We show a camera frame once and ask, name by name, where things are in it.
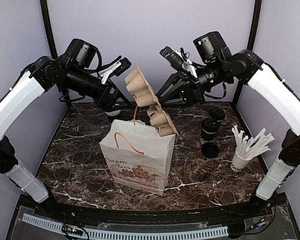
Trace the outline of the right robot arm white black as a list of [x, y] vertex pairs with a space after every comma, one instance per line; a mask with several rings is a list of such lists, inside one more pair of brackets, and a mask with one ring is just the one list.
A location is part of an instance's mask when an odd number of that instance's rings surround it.
[[166, 46], [160, 50], [160, 55], [175, 70], [156, 94], [162, 105], [192, 106], [203, 102], [214, 86], [237, 79], [262, 96], [289, 125], [275, 162], [245, 205], [245, 213], [256, 217], [264, 210], [264, 202], [300, 165], [300, 98], [274, 68], [253, 51], [243, 49], [231, 53], [219, 32], [209, 32], [193, 43], [202, 64], [191, 61], [184, 49]]

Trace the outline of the left black frame post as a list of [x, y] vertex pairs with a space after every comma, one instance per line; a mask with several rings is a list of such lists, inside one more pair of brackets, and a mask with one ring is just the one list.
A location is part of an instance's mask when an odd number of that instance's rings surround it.
[[58, 57], [47, 0], [40, 0], [42, 20], [51, 57]]

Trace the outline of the kraft paper bag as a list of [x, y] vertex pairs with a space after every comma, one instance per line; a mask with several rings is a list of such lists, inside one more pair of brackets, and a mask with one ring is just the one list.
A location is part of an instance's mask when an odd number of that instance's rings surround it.
[[163, 195], [173, 157], [175, 134], [160, 136], [153, 126], [115, 119], [99, 143], [115, 183]]

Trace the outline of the stack of paper cups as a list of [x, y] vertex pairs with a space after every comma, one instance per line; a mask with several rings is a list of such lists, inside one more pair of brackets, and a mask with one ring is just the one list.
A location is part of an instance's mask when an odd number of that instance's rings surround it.
[[122, 119], [121, 110], [105, 112], [105, 114], [106, 114], [107, 119], [110, 123], [112, 123], [114, 120], [121, 120]]

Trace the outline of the black front rail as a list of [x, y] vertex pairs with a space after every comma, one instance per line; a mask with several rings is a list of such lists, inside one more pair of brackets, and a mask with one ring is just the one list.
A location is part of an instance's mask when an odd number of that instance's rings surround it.
[[209, 224], [241, 224], [250, 217], [274, 213], [274, 199], [248, 201], [226, 206], [171, 211], [110, 210], [64, 203], [31, 202], [46, 217], [57, 218], [71, 224], [96, 226], [101, 223], [133, 225], [173, 225], [207, 222]]

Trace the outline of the white cup holding straws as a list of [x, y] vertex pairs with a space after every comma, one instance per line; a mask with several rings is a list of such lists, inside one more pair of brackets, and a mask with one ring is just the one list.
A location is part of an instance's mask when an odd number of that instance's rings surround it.
[[238, 148], [235, 149], [230, 168], [234, 172], [241, 172], [243, 168], [250, 162], [250, 159], [245, 159], [239, 156]]

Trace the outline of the bundle of wrapped straws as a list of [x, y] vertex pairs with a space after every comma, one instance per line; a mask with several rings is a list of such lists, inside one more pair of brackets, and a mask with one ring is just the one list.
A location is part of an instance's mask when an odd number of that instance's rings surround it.
[[243, 130], [239, 130], [237, 125], [231, 129], [236, 142], [237, 155], [243, 160], [251, 160], [267, 151], [268, 146], [275, 140], [271, 133], [266, 135], [266, 129], [263, 128], [255, 137], [249, 137]]

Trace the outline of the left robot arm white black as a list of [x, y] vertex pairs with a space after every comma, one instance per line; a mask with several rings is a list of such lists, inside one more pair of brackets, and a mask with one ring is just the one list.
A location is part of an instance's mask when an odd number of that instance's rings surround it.
[[51, 89], [71, 90], [79, 99], [90, 97], [110, 120], [132, 104], [112, 81], [131, 66], [125, 57], [103, 64], [99, 49], [82, 40], [73, 39], [59, 57], [42, 56], [26, 66], [16, 82], [0, 100], [0, 174], [7, 176], [24, 193], [41, 204], [50, 218], [61, 213], [54, 196], [17, 157], [7, 132], [27, 109], [37, 110], [49, 97]]

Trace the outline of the black paper coffee cup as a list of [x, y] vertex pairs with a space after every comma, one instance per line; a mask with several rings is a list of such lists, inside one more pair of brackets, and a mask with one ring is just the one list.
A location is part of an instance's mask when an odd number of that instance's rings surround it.
[[225, 112], [218, 107], [212, 108], [208, 112], [208, 116], [210, 119], [212, 119], [218, 123], [222, 123], [224, 121], [224, 119], [226, 118]]

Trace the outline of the black frame post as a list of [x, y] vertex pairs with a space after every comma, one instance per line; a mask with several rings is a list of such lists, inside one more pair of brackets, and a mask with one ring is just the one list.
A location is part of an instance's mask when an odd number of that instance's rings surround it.
[[252, 14], [252, 20], [251, 20], [251, 26], [250, 26], [250, 32], [247, 42], [247, 49], [253, 50], [255, 46], [255, 40], [257, 36], [258, 31], [258, 25], [261, 15], [261, 8], [262, 8], [262, 0], [255, 0], [254, 1], [254, 8], [253, 8], [253, 14]]
[[58, 57], [47, 0], [40, 0], [42, 20], [51, 57]]

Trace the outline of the right black frame post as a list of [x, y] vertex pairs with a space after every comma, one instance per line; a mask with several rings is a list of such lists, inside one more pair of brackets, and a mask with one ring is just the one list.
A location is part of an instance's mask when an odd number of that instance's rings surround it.
[[253, 8], [253, 14], [252, 14], [252, 20], [251, 20], [251, 26], [250, 26], [250, 32], [247, 42], [247, 49], [253, 50], [255, 46], [255, 40], [257, 36], [258, 31], [258, 25], [261, 15], [261, 8], [262, 8], [262, 0], [255, 0], [254, 1], [254, 8]]

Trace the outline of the stack of black lids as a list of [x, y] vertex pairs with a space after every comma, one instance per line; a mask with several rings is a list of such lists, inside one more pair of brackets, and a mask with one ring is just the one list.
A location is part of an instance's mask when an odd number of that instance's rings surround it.
[[212, 142], [205, 142], [201, 146], [201, 153], [207, 158], [215, 158], [219, 155], [219, 147]]

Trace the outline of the cardboard cup carrier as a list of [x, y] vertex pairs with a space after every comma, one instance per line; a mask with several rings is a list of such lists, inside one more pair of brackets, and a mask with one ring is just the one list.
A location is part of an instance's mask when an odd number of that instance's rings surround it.
[[146, 113], [152, 127], [156, 129], [161, 137], [176, 134], [178, 131], [170, 118], [164, 111], [158, 97], [145, 78], [139, 65], [125, 77], [126, 89], [133, 96], [138, 107], [148, 107]]

